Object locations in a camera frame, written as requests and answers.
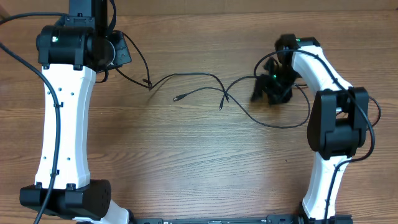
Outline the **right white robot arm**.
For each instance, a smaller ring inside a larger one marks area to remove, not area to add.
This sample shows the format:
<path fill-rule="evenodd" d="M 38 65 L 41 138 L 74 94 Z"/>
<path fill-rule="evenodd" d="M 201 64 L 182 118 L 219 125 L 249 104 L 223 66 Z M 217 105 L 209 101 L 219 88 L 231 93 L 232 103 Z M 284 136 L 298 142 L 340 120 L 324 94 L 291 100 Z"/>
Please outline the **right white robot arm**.
<path fill-rule="evenodd" d="M 336 215 L 335 202 L 348 164 L 355 162 L 366 133 L 369 95 L 342 78 L 323 54 L 314 37 L 284 34 L 275 42 L 276 58 L 263 58 L 265 74 L 256 75 L 251 101 L 264 96 L 270 105 L 288 103 L 297 78 L 314 94 L 308 117 L 307 139 L 314 162 L 308 190 L 298 215 L 269 215 L 268 223 L 352 223 L 349 215 Z"/>

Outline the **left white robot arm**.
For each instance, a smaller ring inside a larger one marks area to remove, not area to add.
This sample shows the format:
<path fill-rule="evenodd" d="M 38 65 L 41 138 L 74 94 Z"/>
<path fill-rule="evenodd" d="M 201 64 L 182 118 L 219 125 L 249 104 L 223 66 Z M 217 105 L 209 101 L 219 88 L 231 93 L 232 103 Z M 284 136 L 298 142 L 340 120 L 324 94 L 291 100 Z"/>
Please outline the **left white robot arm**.
<path fill-rule="evenodd" d="M 20 190 L 22 206 L 39 215 L 78 223 L 132 223 L 131 211 L 111 198 L 107 180 L 93 180 L 86 142 L 96 74 L 130 62 L 122 58 L 107 1 L 71 1 L 63 24 L 37 36 L 45 78 L 44 139 L 32 185 Z"/>

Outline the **cardboard wall panel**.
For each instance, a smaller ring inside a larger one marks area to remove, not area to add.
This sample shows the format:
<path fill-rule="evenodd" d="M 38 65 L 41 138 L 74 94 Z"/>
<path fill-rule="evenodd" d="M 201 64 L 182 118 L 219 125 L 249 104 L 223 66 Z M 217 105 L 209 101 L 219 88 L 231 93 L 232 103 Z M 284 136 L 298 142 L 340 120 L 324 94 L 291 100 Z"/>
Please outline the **cardboard wall panel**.
<path fill-rule="evenodd" d="M 263 12 L 388 11 L 397 0 L 115 0 L 118 16 Z M 68 12 L 66 0 L 1 0 L 1 19 L 25 12 Z"/>

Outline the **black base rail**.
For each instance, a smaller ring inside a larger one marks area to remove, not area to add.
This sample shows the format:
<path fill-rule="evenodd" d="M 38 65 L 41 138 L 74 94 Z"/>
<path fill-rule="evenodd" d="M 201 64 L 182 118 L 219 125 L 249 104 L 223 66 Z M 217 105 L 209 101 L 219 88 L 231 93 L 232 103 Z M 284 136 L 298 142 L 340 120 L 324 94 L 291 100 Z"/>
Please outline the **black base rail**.
<path fill-rule="evenodd" d="M 199 219 L 174 219 L 161 218 L 135 218 L 136 224 L 353 224 L 350 215 L 331 217 L 328 221 L 307 219 L 303 215 L 268 215 L 262 218 L 199 218 Z"/>

